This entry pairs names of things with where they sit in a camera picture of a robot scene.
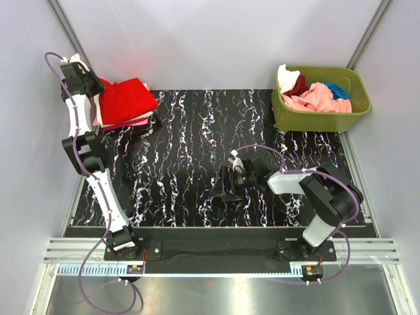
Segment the aluminium frame rail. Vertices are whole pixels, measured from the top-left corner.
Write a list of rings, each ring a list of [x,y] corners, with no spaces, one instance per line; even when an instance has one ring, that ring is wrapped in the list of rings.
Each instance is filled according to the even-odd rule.
[[[47,252],[44,257],[45,262],[62,262],[62,263],[81,263],[87,253],[93,248],[93,246],[99,241],[98,238],[51,238]],[[349,264],[400,264],[398,254],[396,252],[394,242],[388,238],[350,238],[350,260]],[[162,259],[163,254],[169,250],[169,241],[162,240],[158,249],[158,256]],[[238,244],[245,242],[245,246],[250,247],[251,243],[245,240],[233,239],[233,241],[240,241]],[[265,243],[270,245],[273,240],[257,240],[257,247],[262,247]],[[347,242],[344,238],[333,239],[332,253],[333,258],[327,258],[327,254],[323,254],[322,264],[333,265],[341,264],[347,261],[348,249]],[[233,250],[233,245],[224,246],[227,248],[223,249],[224,252],[228,253]],[[186,240],[175,239],[175,245],[186,245]],[[89,261],[99,262],[103,261],[105,255],[106,246],[101,243],[91,254]]]

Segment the black marbled table mat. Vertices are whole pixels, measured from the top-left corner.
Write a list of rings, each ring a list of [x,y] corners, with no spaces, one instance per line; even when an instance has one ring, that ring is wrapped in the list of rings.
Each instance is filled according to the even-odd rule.
[[[142,127],[100,131],[112,183],[133,228],[153,235],[246,234],[302,230],[314,217],[302,195],[246,190],[241,201],[211,199],[228,152],[260,156],[271,170],[298,170],[328,160],[350,179],[347,144],[337,133],[282,132],[271,91],[162,90]]]

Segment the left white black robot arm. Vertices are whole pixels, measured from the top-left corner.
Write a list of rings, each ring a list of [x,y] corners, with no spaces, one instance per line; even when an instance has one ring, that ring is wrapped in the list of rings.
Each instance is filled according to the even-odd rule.
[[[106,249],[116,257],[136,259],[142,244],[117,199],[106,151],[93,129],[93,97],[105,90],[99,78],[80,61],[60,65],[62,99],[68,106],[70,132],[62,147],[76,172],[87,179],[106,221]]]

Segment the blue t shirt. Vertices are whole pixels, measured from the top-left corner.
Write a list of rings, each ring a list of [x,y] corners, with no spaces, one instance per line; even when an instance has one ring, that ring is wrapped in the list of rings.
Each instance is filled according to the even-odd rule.
[[[338,100],[339,98],[342,98],[344,100],[349,99],[348,93],[339,85],[327,81],[323,81],[322,84],[324,84],[331,91],[333,95],[333,100]]]

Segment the folded white t shirt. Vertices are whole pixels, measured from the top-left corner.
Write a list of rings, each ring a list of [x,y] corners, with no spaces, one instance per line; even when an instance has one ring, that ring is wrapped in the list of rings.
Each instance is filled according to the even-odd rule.
[[[100,118],[100,105],[99,105],[99,98],[96,96],[94,97],[94,104],[95,104],[95,109],[96,109],[96,118],[99,122],[99,118]],[[111,125],[101,125],[100,126],[94,126],[94,127],[100,127],[102,129],[104,129],[105,131],[110,131],[110,130],[114,130],[114,129],[118,129],[118,128],[122,128],[122,127],[136,127],[136,126],[142,126],[147,124],[147,122],[149,122],[149,118],[152,116],[153,112],[147,112],[143,115],[140,115],[132,120],[129,121],[124,121],[123,123],[117,123],[117,124],[111,124]]]

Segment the olive green plastic bin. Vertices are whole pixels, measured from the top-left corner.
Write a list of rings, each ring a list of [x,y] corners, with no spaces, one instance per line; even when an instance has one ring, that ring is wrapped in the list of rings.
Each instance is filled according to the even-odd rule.
[[[282,131],[342,133],[371,110],[360,76],[351,69],[278,66],[272,109]]]

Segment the white cloth in bin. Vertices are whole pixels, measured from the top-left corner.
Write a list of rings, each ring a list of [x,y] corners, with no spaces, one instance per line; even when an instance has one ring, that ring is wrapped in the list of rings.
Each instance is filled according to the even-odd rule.
[[[278,67],[277,80],[278,88],[281,93],[286,93],[295,87],[295,84],[300,76],[300,71],[290,71],[285,64]]]

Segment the dark red t shirt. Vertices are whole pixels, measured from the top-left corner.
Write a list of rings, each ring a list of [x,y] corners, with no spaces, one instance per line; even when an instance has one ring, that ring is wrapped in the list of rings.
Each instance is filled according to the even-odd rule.
[[[301,96],[303,93],[309,90],[309,86],[306,83],[306,77],[303,74],[299,74],[294,88],[291,90],[284,92],[283,94],[292,97],[292,96]]]

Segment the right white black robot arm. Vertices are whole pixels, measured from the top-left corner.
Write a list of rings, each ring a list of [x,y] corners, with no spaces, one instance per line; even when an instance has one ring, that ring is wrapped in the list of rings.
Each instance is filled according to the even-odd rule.
[[[364,200],[351,180],[330,162],[300,171],[271,171],[259,157],[234,156],[219,168],[209,197],[223,202],[240,201],[243,191],[250,188],[263,194],[300,194],[308,199],[315,216],[298,243],[299,255],[306,260],[321,253],[321,245],[352,220]]]

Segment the light pink t shirt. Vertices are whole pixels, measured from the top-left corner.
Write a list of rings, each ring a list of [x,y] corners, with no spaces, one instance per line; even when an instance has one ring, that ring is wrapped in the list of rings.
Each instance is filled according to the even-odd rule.
[[[322,83],[311,84],[309,90],[301,96],[288,97],[282,94],[282,100],[288,108],[300,112],[352,113],[350,100],[333,100],[331,91]]]

